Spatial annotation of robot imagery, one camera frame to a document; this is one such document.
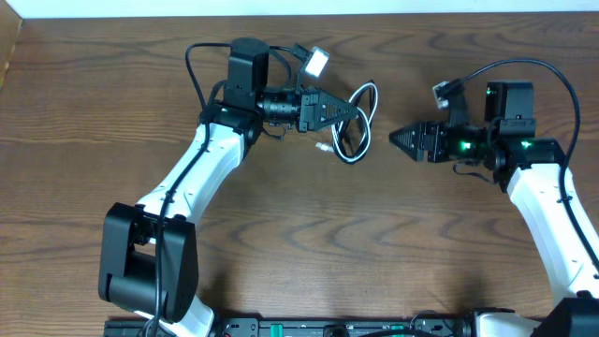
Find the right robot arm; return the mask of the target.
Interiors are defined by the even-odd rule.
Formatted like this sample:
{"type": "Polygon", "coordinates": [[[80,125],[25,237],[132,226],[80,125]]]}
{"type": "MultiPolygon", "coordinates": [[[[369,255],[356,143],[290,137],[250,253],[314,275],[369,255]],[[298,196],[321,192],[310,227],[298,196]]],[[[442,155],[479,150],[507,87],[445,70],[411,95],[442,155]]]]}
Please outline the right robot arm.
{"type": "Polygon", "coordinates": [[[474,126],[460,81],[434,86],[441,121],[423,121],[389,135],[415,161],[482,164],[517,207],[546,269],[555,306],[541,320],[511,310],[476,310],[459,319],[456,336],[595,336],[598,333],[598,235],[585,213],[558,141],[538,138],[529,81],[487,85],[486,127],[474,126]]]}

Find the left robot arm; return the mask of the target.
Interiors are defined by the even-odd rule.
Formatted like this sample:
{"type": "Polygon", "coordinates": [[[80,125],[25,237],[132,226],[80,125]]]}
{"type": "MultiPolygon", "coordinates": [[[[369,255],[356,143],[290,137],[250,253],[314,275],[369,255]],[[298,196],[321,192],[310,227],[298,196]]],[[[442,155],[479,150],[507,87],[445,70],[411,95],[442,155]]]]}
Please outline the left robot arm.
{"type": "Polygon", "coordinates": [[[102,300],[142,315],[136,334],[207,336],[214,312],[197,295],[197,226],[226,176],[265,124],[319,131],[358,117],[349,100],[304,87],[300,76],[268,85],[281,47],[250,37],[226,44],[228,73],[200,98],[196,134],[167,177],[135,205],[107,212],[98,279],[102,300]]]}

